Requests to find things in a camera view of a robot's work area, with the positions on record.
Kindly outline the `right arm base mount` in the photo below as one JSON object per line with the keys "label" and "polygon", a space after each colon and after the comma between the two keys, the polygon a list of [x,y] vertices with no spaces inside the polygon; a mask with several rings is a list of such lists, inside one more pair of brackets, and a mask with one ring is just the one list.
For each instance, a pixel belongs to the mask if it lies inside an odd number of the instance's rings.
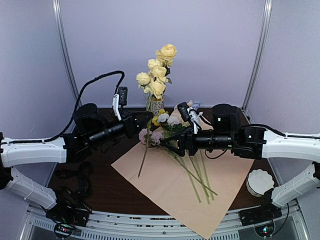
{"label": "right arm base mount", "polygon": [[273,204],[241,210],[238,214],[243,227],[255,225],[255,233],[266,239],[272,238],[283,229],[289,217],[289,210],[284,222],[278,229],[276,229],[275,219],[282,216],[282,209]]}

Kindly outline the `yellow fake flower stem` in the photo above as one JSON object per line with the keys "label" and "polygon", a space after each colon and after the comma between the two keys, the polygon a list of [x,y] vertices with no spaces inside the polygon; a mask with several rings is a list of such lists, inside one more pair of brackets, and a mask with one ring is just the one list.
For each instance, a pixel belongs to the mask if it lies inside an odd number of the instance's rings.
{"label": "yellow fake flower stem", "polygon": [[[189,123],[182,123],[182,121],[174,115],[169,116],[167,111],[163,111],[163,109],[159,112],[157,116],[154,116],[151,120],[154,126],[161,127],[162,132],[160,133],[159,137],[156,137],[156,132],[152,133],[152,141],[157,143],[157,145],[160,145],[160,140],[163,140],[164,138],[167,138],[171,135],[173,135],[176,132],[186,130],[187,127],[190,125]],[[200,180],[200,183],[202,184],[201,177],[199,175],[199,168],[195,165],[195,161],[192,160],[192,158],[189,158],[189,161],[192,163],[193,169],[195,170],[195,173],[197,174],[197,177],[193,175],[191,171],[187,168],[187,164],[185,163],[184,159],[181,156],[175,156],[174,154],[168,153],[173,159],[185,170],[187,173],[190,183],[192,185],[192,188],[194,190],[194,193],[196,195],[196,198],[199,203],[201,203],[201,198],[198,193],[197,187],[194,183],[194,180]]]}

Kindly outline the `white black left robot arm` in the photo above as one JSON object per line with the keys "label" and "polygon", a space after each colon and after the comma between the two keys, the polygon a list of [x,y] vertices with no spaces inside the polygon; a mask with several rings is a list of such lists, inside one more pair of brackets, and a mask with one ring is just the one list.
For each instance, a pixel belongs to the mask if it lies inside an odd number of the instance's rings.
{"label": "white black left robot arm", "polygon": [[124,111],[128,89],[116,85],[112,111],[114,118],[107,120],[94,103],[75,105],[67,126],[75,124],[71,133],[64,128],[51,138],[11,139],[0,138],[0,188],[11,191],[25,200],[51,211],[61,222],[72,218],[71,205],[59,192],[46,188],[16,169],[18,165],[36,163],[73,164],[89,158],[107,142],[137,135],[151,120],[149,111]]}

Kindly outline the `blue fake flower stem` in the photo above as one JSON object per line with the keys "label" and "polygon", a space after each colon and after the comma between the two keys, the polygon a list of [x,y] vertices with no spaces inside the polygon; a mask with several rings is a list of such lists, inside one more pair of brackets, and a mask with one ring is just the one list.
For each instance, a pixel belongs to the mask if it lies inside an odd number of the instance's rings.
{"label": "blue fake flower stem", "polygon": [[[200,107],[200,103],[198,101],[195,101],[192,104],[192,107],[197,111],[198,108]],[[203,155],[203,151],[200,150],[199,152],[200,152],[202,168],[203,168],[203,175],[204,175],[204,179],[205,179],[205,182],[206,182],[206,186],[211,189],[210,181],[209,181],[208,174],[207,174],[207,168],[206,168],[206,165],[205,165],[205,158],[204,158],[204,155]]]}

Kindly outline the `pale pink rose stem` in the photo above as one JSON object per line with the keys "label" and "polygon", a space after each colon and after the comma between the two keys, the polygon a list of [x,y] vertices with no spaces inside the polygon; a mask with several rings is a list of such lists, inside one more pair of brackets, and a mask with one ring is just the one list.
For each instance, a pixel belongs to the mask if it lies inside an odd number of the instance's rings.
{"label": "pale pink rose stem", "polygon": [[148,122],[147,128],[142,129],[139,133],[139,140],[145,145],[145,150],[138,175],[141,175],[150,148],[164,150],[186,171],[198,201],[201,202],[202,200],[195,182],[198,182],[202,187],[206,200],[209,203],[213,201],[218,194],[211,188],[204,155],[199,152],[194,156],[189,156],[186,161],[182,156],[179,156],[173,150],[167,149],[161,144],[161,141],[176,134],[187,130],[193,133],[200,129],[200,123],[195,122],[193,119],[190,122],[183,121],[182,117],[174,114],[169,115],[167,111],[161,110],[157,116]]}

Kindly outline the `peach wrapping paper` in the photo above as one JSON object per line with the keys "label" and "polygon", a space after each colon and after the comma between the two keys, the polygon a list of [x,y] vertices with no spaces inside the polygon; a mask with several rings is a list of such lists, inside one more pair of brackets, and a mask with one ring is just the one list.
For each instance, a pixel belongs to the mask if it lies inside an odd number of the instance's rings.
{"label": "peach wrapping paper", "polygon": [[218,195],[207,203],[201,185],[195,181],[201,203],[186,171],[165,151],[150,148],[138,175],[145,145],[136,144],[111,166],[158,207],[177,221],[209,239],[232,205],[254,163],[227,151],[211,160],[204,156],[211,189]]}

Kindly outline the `pink fake flower stem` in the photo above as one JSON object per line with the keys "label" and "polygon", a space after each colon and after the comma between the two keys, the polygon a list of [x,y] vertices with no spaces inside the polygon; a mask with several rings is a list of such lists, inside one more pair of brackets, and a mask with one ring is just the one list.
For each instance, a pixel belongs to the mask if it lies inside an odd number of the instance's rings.
{"label": "pink fake flower stem", "polygon": [[[187,103],[190,107],[193,107],[193,103]],[[189,128],[190,130],[186,130],[186,132],[193,132],[193,129],[192,127],[189,125]],[[205,177],[204,177],[204,174],[203,174],[203,166],[202,166],[202,160],[201,160],[201,156],[200,156],[200,150],[197,151],[197,153],[195,155],[188,155],[189,158],[191,158],[192,160],[194,160],[194,164],[196,167],[199,168],[198,172],[199,172],[199,175],[201,177],[201,181],[202,183],[200,183],[200,180],[198,180],[199,184],[201,185],[202,189],[203,189],[203,192],[205,194],[205,197],[206,197],[206,201],[207,201],[207,204],[210,205],[211,204],[211,201],[214,201],[215,200],[215,192],[212,191],[211,188],[208,188],[206,186],[206,180],[205,180]]]}

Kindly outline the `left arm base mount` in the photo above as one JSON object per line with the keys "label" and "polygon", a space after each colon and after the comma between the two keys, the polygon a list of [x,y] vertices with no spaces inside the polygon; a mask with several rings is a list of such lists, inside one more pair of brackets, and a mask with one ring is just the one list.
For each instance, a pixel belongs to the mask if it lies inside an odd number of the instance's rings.
{"label": "left arm base mount", "polygon": [[69,238],[77,227],[86,227],[93,208],[85,201],[74,200],[70,197],[59,196],[56,205],[51,209],[41,207],[45,216],[52,220],[54,235],[61,240]]}

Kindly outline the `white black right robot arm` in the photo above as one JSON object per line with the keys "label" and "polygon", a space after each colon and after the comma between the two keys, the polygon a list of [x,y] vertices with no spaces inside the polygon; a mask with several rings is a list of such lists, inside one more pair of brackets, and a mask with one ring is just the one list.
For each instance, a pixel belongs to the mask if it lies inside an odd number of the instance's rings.
{"label": "white black right robot arm", "polygon": [[283,133],[264,124],[242,125],[236,106],[221,103],[211,109],[212,129],[204,130],[198,121],[201,114],[183,102],[177,109],[192,126],[161,140],[161,145],[178,156],[193,156],[198,150],[229,150],[243,159],[287,158],[312,163],[299,175],[267,191],[269,201],[259,206],[256,216],[268,220],[291,200],[320,186],[320,136]]}

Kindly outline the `cream fake flower bunch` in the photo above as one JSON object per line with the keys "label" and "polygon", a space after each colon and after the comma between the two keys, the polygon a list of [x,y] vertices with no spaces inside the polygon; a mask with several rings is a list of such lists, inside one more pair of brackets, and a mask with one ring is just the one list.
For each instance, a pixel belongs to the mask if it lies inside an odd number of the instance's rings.
{"label": "cream fake flower bunch", "polygon": [[[171,67],[177,52],[177,48],[173,44],[168,43],[164,45],[155,52],[155,58],[147,61],[148,72],[140,72],[136,75],[135,80],[138,83],[138,87],[143,90],[145,95],[145,104],[147,95],[153,95],[157,99],[165,96],[167,84],[172,83],[168,75],[171,73]],[[143,136],[146,147],[138,171],[139,176],[141,175],[145,163],[148,148],[151,146],[151,128],[152,121],[149,122],[146,133]]]}

